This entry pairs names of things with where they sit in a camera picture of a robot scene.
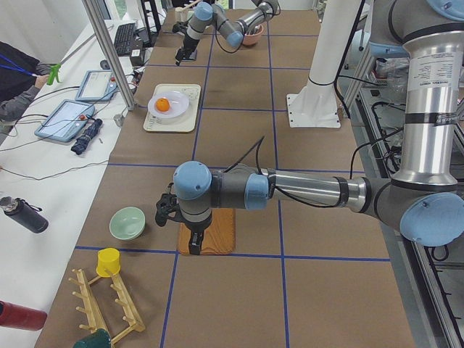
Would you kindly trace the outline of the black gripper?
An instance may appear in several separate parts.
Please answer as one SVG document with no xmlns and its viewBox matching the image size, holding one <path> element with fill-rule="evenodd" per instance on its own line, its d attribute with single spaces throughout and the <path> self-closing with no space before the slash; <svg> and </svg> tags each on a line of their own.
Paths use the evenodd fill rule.
<svg viewBox="0 0 464 348">
<path fill-rule="evenodd" d="M 165 193 L 156 203 L 155 223 L 159 227 L 164 227 L 168 220 L 183 223 L 190 231 L 191 236 L 188 242 L 188 251 L 192 255 L 200 255 L 202 242 L 204 239 L 205 224 L 187 221 L 182 215 L 177 196 L 171 193 L 173 183 L 167 185 Z"/>
<path fill-rule="evenodd" d="M 189 24 L 187 22 L 176 22 L 173 26 L 173 33 L 182 33 L 183 43 L 182 46 L 178 49 L 175 56 L 175 64 L 179 66 L 184 58 L 187 58 L 194 50 L 199 43 L 198 40 L 192 38 L 188 32 Z"/>
</svg>

